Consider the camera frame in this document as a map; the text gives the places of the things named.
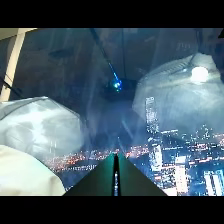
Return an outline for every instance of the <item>tall building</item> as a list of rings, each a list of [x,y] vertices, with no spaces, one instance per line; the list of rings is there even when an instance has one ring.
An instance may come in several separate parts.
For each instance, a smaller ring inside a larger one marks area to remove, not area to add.
[[[148,132],[148,145],[151,149],[149,153],[152,171],[162,169],[162,139],[159,134],[159,122],[154,97],[146,98],[146,125]]]
[[[224,175],[222,170],[204,171],[204,178],[209,196],[224,195]]]
[[[175,165],[175,180],[178,195],[187,195],[187,175],[185,170],[186,156],[176,157]]]

